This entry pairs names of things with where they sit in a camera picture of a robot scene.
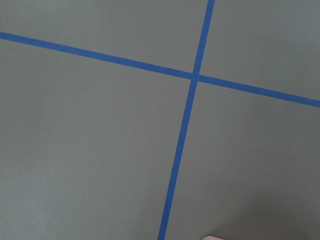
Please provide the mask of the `pink plastic bin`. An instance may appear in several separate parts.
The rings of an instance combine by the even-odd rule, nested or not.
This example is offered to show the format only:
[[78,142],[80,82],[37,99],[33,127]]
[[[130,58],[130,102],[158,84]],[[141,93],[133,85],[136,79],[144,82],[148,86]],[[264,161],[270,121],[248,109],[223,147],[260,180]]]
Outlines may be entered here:
[[223,239],[208,235],[208,236],[205,236],[202,240],[223,240]]

